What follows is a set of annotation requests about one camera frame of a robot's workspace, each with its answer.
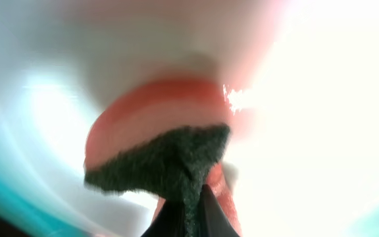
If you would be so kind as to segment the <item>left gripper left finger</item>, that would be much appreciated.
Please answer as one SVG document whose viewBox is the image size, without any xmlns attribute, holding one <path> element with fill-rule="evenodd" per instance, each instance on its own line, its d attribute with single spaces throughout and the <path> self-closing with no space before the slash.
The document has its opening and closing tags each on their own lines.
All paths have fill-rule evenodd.
<svg viewBox="0 0 379 237">
<path fill-rule="evenodd" d="M 184 237 L 184 204 L 177 201 L 165 201 L 156 219 L 141 237 Z"/>
</svg>

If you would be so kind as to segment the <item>light blue plate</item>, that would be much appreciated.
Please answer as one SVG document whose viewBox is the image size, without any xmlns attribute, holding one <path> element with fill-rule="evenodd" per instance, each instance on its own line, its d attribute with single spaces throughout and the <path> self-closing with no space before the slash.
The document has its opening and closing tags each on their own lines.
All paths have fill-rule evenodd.
<svg viewBox="0 0 379 237">
<path fill-rule="evenodd" d="M 244 236 L 379 236 L 379 1 L 0 1 L 0 180 L 90 236 L 157 196 L 84 184 L 119 96 L 171 74 L 223 91 Z"/>
</svg>

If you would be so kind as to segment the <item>green and red sponge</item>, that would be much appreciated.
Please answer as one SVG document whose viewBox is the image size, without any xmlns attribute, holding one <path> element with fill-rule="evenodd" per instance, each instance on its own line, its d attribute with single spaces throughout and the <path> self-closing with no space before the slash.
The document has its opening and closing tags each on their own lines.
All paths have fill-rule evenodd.
<svg viewBox="0 0 379 237">
<path fill-rule="evenodd" d="M 213 191 L 241 234 L 222 157 L 230 127 L 228 104 L 212 82 L 186 78 L 138 87 L 109 106 L 86 142 L 84 181 L 105 193 L 146 191 L 184 204 L 185 236 L 199 236 L 203 185 Z"/>
</svg>

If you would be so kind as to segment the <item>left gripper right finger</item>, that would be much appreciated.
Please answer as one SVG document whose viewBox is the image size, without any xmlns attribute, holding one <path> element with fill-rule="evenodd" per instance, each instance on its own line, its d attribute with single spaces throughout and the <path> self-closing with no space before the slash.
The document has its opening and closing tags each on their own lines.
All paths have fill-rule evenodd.
<svg viewBox="0 0 379 237">
<path fill-rule="evenodd" d="M 200 237 L 240 237 L 206 184 L 200 193 L 198 211 Z"/>
</svg>

